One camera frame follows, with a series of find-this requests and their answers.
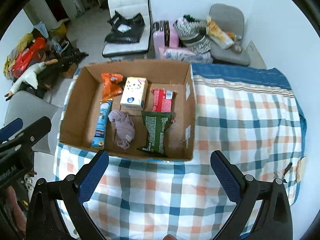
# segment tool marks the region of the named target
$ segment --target stuffed goose toy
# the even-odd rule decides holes
[[[19,90],[22,82],[31,85],[34,89],[38,89],[37,75],[44,71],[48,65],[57,62],[58,60],[55,58],[48,61],[35,63],[32,66],[28,67],[28,69],[12,85],[10,92],[6,94],[5,97],[10,98],[13,94],[15,94]]]

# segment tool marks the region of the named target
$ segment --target doorway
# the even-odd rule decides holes
[[[60,0],[45,0],[53,16],[58,21],[69,18]]]

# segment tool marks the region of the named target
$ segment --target cardboard box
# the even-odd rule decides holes
[[[146,78],[128,77],[120,100],[121,107],[143,110],[147,89]]]
[[[191,66],[186,62],[167,60],[135,60],[112,63],[97,63],[84,67],[71,92],[64,119],[60,127],[60,141],[83,150],[90,148],[95,134],[100,111],[103,84],[101,73],[119,73],[125,78],[145,77],[149,86],[145,110],[152,111],[153,93],[150,88],[175,91],[172,102],[175,123],[166,131],[164,150],[168,158],[153,157],[136,148],[146,144],[147,129],[143,124],[141,111],[124,109],[120,105],[121,95],[114,98],[112,110],[118,109],[128,114],[136,131],[130,147],[124,150],[116,145],[116,127],[108,121],[105,150],[111,156],[131,159],[161,159],[188,161],[193,157],[195,130],[195,97],[191,79]]]
[[[70,65],[68,71],[62,73],[63,78],[73,78],[73,75],[75,74],[78,66],[76,63],[73,63]]]

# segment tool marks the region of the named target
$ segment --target blue and white plaid blanket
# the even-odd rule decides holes
[[[179,240],[214,238],[235,208],[210,167],[210,154],[218,149],[244,174],[264,181],[282,178],[293,163],[285,187],[290,204],[297,199],[306,122],[287,79],[277,69],[211,64],[192,64],[192,69],[194,158],[156,162],[110,157],[95,193],[84,203],[110,239],[163,239],[167,234]],[[56,180],[75,174],[93,156],[60,143]],[[243,233],[250,231],[259,207],[257,202]],[[63,203],[60,209],[67,215]]]

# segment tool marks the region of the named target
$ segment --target blue tube package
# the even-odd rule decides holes
[[[100,114],[99,114],[98,123],[96,127],[96,133],[93,137],[92,144],[91,144],[92,148],[97,148],[97,149],[104,148],[107,121],[108,121],[108,115],[111,110],[111,104],[112,104],[112,101],[100,103]]]

